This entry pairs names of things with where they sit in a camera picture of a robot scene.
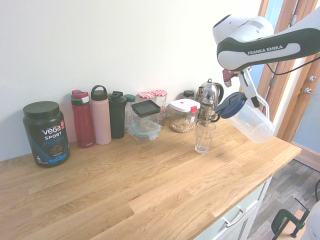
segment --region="wooden countertop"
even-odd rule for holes
[[[53,168],[31,154],[0,162],[1,240],[190,240],[300,153],[251,142],[225,120],[211,150],[167,126],[140,144],[126,134]]]

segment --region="vega sport protein container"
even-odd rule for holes
[[[64,115],[53,101],[39,101],[23,108],[23,124],[34,161],[43,167],[64,163],[70,155]]]

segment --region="white cabinet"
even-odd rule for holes
[[[194,240],[246,240],[271,178],[250,193]]]

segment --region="drinking glass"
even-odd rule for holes
[[[216,125],[211,121],[198,121],[196,124],[195,150],[206,154],[210,150],[211,139],[216,132]]]

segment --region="drawer handle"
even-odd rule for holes
[[[237,206],[241,212],[241,214],[236,218],[234,219],[232,222],[229,222],[227,219],[223,218],[223,220],[225,221],[226,223],[226,227],[227,228],[230,228],[232,227],[233,225],[235,225],[237,222],[239,222],[245,215],[246,215],[246,212],[247,210],[242,210],[241,207]]]

